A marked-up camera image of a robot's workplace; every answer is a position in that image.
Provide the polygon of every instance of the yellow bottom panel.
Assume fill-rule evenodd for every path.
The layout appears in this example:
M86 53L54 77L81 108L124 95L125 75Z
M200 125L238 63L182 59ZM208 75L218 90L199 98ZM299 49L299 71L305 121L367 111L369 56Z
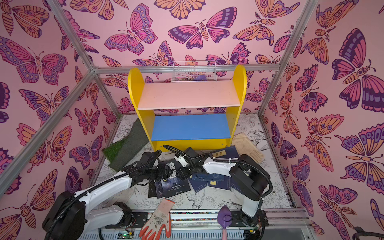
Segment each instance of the yellow bottom panel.
M163 145L170 145L176 147L182 151L186 150L188 147L193 148L194 150L215 150L231 145L232 139L200 139L200 140L182 140L182 141L154 141L152 145L154 146L154 151L161 150L167 152Z

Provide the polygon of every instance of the shelf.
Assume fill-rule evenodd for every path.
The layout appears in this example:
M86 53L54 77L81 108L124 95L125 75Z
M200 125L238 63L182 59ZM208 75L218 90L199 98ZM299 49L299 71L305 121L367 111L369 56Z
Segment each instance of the shelf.
M231 133L225 114L175 115L155 117L151 141L228 138Z
M147 83L138 110L240 106L233 81Z

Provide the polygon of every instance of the glove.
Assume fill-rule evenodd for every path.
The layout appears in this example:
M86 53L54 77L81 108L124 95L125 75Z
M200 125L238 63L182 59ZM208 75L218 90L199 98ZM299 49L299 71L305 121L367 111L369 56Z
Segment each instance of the glove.
M142 240L159 240L161 230L163 227L166 229L166 236L170 237L170 214L169 211L175 203L168 199L163 199L156 210L153 212L151 218L142 227L139 237Z

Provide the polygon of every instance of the blue shelf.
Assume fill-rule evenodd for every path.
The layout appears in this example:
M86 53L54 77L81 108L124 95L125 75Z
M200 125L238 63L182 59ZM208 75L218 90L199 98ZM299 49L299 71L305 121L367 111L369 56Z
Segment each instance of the blue shelf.
M152 141L231 138L225 114L156 116Z

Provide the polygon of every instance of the wire basket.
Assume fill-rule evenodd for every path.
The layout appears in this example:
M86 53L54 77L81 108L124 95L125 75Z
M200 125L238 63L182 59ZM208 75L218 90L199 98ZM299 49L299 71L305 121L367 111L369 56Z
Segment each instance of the wire basket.
M216 61L174 61L171 82L217 81Z

